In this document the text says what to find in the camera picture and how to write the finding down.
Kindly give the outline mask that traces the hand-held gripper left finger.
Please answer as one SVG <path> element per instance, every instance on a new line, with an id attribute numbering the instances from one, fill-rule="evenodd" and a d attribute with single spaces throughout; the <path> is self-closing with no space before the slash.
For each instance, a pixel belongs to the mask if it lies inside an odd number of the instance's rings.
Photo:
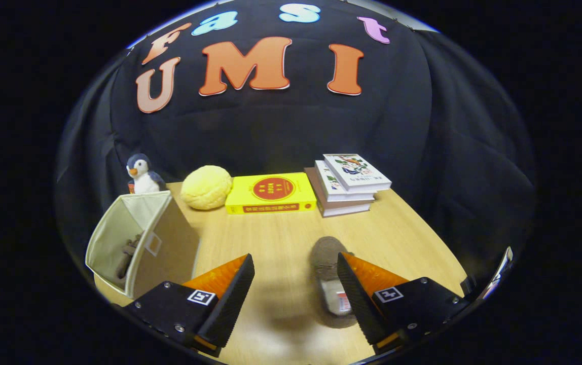
<path id="1" fill-rule="evenodd" d="M 178 346 L 217 357 L 255 274 L 252 255 L 245 254 L 183 284 L 163 281 L 122 311 Z"/>

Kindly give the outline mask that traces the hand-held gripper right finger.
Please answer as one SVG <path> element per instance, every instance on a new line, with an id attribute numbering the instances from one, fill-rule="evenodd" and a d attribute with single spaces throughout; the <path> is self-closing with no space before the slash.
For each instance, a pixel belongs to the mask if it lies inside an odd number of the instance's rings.
<path id="1" fill-rule="evenodd" d="M 340 252 L 338 277 L 367 342 L 377 355 L 437 334 L 470 302 L 435 280 L 407 280 Z"/>

